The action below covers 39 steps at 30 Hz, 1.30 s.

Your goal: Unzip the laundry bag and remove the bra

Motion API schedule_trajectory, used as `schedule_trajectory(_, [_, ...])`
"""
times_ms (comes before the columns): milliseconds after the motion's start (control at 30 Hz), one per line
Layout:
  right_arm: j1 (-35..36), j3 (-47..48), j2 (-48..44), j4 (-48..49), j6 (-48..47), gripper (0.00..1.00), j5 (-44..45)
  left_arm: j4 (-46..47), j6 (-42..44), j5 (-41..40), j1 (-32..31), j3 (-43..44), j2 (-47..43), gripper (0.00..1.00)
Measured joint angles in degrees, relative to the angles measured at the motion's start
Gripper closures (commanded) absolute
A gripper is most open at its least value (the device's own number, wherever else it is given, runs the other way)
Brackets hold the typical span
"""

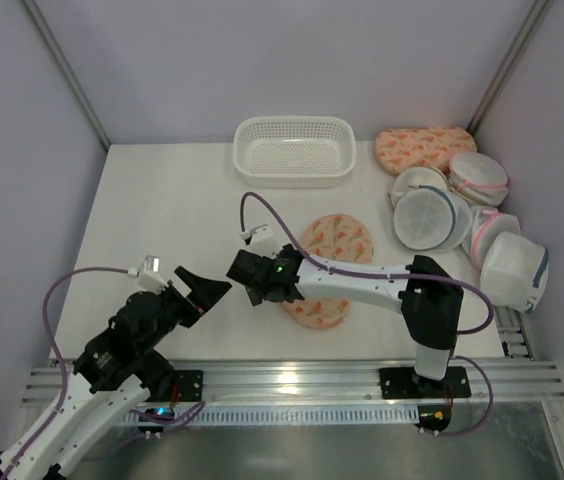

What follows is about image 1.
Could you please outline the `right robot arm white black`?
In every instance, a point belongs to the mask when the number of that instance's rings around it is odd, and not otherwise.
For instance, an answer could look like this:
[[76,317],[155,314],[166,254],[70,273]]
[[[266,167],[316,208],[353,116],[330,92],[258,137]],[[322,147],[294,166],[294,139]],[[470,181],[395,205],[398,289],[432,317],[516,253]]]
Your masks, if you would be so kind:
[[309,255],[288,244],[274,257],[240,250],[227,277],[245,288],[254,306],[329,298],[395,311],[415,343],[417,377],[439,383],[446,376],[464,292],[430,257],[373,266]]

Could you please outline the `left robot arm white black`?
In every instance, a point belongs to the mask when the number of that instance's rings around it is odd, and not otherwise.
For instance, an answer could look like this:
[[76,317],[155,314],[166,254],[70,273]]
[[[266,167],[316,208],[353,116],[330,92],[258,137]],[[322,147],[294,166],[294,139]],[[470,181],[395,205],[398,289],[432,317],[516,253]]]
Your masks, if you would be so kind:
[[137,282],[139,291],[72,365],[60,366],[61,387],[53,402],[0,452],[0,479],[67,476],[69,468],[59,456],[63,446],[72,455],[81,453],[135,405],[166,399],[178,373],[156,346],[176,327],[192,327],[231,288],[183,267],[175,273],[189,287],[186,295],[149,264],[122,273]]

